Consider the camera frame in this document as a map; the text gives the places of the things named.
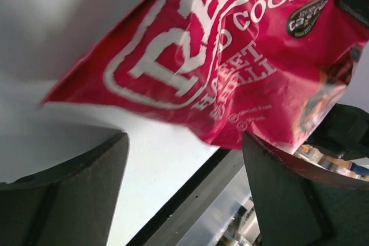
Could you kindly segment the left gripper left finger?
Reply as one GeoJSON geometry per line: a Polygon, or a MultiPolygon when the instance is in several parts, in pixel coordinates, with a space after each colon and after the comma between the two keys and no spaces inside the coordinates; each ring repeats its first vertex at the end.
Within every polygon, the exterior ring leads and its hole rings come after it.
{"type": "Polygon", "coordinates": [[[1,183],[1,245],[106,245],[129,153],[119,133],[44,171],[1,183]]]}

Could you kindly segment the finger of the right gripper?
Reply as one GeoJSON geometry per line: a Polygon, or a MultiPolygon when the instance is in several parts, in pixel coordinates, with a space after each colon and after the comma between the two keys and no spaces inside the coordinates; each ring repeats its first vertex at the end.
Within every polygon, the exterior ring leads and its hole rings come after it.
{"type": "Polygon", "coordinates": [[[336,6],[366,29],[369,27],[369,0],[335,0],[336,6]]]}
{"type": "Polygon", "coordinates": [[[368,113],[350,105],[336,104],[305,141],[336,159],[368,157],[368,113]]]}

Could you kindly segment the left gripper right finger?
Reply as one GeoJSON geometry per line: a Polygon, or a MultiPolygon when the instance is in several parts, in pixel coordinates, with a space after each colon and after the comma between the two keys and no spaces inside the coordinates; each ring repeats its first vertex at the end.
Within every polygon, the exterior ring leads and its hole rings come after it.
{"type": "Polygon", "coordinates": [[[263,245],[368,245],[368,182],[327,171],[244,133],[263,245]]]}

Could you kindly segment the pink Real chips bag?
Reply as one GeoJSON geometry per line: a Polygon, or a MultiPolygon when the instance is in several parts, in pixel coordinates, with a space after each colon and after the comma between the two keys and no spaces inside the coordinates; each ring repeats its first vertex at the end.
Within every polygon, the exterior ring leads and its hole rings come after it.
{"type": "Polygon", "coordinates": [[[44,102],[118,107],[229,149],[250,132],[292,153],[367,42],[338,0],[144,0],[44,102]]]}

